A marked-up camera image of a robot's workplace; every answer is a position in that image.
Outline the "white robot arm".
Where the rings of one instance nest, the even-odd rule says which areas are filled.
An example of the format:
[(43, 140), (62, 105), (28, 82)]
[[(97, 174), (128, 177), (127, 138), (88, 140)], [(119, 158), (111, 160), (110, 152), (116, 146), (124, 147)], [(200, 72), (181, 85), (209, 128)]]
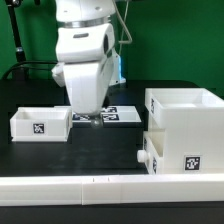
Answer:
[(98, 117), (108, 88), (118, 83), (115, 0), (55, 0), (58, 38), (55, 82), (67, 90), (72, 111)]

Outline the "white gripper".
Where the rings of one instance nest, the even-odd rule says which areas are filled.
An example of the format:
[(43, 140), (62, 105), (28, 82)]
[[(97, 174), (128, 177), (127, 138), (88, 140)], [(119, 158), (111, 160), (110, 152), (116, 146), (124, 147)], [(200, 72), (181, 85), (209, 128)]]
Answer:
[(79, 115), (98, 115), (112, 77), (112, 58), (65, 64), (63, 71), (72, 111)]

